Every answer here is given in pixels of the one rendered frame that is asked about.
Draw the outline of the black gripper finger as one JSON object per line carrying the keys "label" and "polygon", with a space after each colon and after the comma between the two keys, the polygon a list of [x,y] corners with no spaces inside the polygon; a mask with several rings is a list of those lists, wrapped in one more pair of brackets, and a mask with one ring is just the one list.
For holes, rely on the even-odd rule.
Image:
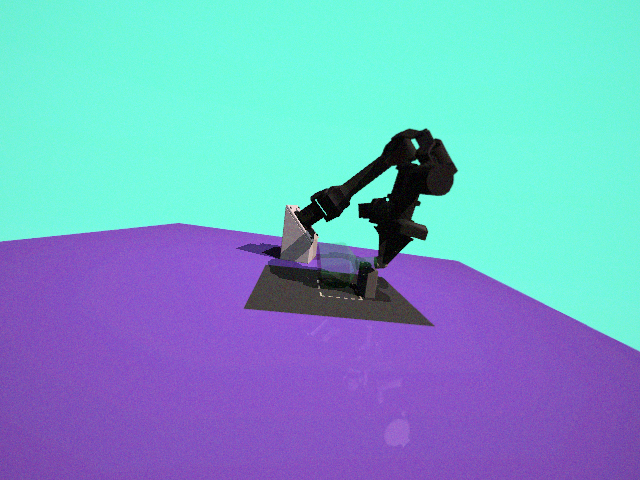
{"label": "black gripper finger", "polygon": [[[386,229],[382,229],[382,228],[379,228],[377,226],[374,226],[374,228],[376,229],[376,231],[377,231],[377,233],[379,235],[378,256],[384,256],[384,251],[385,251],[385,245],[386,245],[387,238],[386,238],[383,230],[386,230]],[[389,231],[389,230],[386,230],[386,231]]]}
{"label": "black gripper finger", "polygon": [[387,265],[406,245],[408,245],[414,239],[386,230],[383,230],[383,232],[387,238],[383,256],[383,264]]}

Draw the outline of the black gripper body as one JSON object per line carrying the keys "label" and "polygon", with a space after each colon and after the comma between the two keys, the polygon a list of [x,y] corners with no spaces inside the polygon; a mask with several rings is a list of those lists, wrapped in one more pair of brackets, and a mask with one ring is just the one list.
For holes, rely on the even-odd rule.
{"label": "black gripper body", "polygon": [[405,237],[413,237],[425,241],[428,230],[425,225],[415,223],[412,219],[416,206],[420,206],[419,196],[397,189],[392,189],[391,194],[387,194],[387,198],[393,197],[395,201],[395,212],[393,220],[378,219],[373,217],[369,219],[370,223],[377,224],[377,227],[391,231],[392,233]]}

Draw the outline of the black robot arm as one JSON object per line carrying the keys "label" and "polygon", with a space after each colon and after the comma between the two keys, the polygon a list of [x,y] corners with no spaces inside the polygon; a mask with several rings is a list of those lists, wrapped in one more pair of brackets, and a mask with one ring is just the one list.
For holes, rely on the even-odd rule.
{"label": "black robot arm", "polygon": [[[417,150],[411,141],[414,139],[419,147]],[[416,160],[420,165],[411,163]],[[434,139],[430,129],[407,129],[394,135],[385,145],[381,156],[344,184],[316,192],[310,197],[311,204],[294,213],[305,230],[310,230],[310,226],[322,218],[329,222],[349,207],[353,195],[392,166],[396,166],[395,169],[398,170],[393,189],[418,196],[447,194],[451,191],[455,181],[454,175],[458,172],[442,140]],[[371,203],[359,203],[359,218],[382,219],[386,216],[385,219],[392,221],[395,201],[392,196],[389,201],[386,201],[386,198],[373,198]]]}

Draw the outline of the green glass bottle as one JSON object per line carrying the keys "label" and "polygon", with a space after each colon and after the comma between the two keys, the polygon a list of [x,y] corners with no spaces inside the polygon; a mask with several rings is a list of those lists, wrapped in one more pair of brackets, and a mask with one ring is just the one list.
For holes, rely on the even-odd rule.
{"label": "green glass bottle", "polygon": [[382,269],[383,256],[356,257],[345,242],[317,244],[317,270],[320,289],[348,287],[357,270]]}

